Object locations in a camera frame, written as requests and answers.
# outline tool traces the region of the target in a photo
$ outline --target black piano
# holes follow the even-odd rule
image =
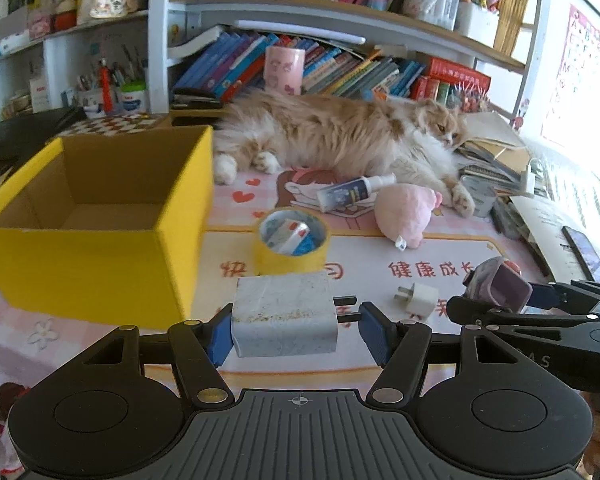
[[[82,108],[58,108],[0,122],[0,186],[49,139],[86,118]]]

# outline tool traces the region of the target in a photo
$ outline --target smartphone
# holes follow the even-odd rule
[[[600,257],[587,235],[568,226],[562,228],[562,233],[567,238],[587,279],[590,282],[600,283]]]

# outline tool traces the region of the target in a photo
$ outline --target cartoon girl illustration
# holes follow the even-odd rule
[[[306,170],[303,168],[284,171],[278,176],[278,202],[276,207],[299,206],[320,211],[316,192],[337,183],[328,170]],[[334,229],[376,230],[373,194],[366,200],[334,209],[322,218]]]

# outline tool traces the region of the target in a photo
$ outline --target yellow tape roll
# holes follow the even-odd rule
[[[270,230],[271,222],[286,218],[304,222],[309,226],[311,236],[314,237],[314,241],[318,246],[315,251],[302,256],[286,256],[267,247],[262,240]],[[331,231],[328,225],[317,216],[293,207],[274,209],[261,219],[255,227],[253,253],[256,273],[258,275],[290,274],[292,272],[319,272],[324,270],[330,241]]]

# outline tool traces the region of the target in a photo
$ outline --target white flower pattern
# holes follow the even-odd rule
[[[58,339],[58,332],[51,330],[53,319],[39,321],[36,323],[36,331],[29,336],[27,343],[37,345],[38,351],[44,350],[50,341]]]

